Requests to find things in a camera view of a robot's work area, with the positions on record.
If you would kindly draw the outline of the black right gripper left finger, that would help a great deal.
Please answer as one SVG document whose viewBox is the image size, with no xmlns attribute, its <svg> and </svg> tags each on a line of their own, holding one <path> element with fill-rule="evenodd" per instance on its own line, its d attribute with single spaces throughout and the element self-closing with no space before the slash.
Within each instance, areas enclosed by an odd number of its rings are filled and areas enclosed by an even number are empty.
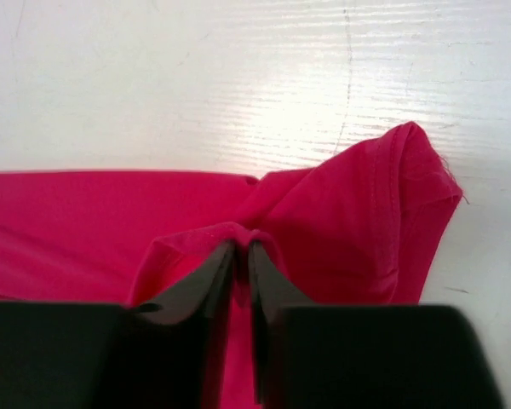
<svg viewBox="0 0 511 409">
<path fill-rule="evenodd" d="M 0 302 L 0 408 L 217 408 L 234 247 L 139 306 Z"/>
</svg>

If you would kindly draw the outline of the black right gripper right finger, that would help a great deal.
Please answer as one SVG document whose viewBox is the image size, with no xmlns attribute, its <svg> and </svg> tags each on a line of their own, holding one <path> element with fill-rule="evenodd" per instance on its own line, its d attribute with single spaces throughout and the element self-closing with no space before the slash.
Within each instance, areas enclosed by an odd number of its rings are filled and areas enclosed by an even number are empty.
<svg viewBox="0 0 511 409">
<path fill-rule="evenodd" d="M 317 303 L 258 242 L 248 271 L 262 407 L 504 407 L 480 341 L 456 308 Z"/>
</svg>

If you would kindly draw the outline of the magenta t shirt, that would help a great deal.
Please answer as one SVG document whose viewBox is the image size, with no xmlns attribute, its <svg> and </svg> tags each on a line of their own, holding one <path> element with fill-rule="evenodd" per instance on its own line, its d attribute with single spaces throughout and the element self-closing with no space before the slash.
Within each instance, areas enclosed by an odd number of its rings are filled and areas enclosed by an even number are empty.
<svg viewBox="0 0 511 409">
<path fill-rule="evenodd" d="M 415 123 L 310 169 L 0 173 L 0 301 L 135 306 L 225 240 L 317 302 L 415 303 L 462 189 Z"/>
</svg>

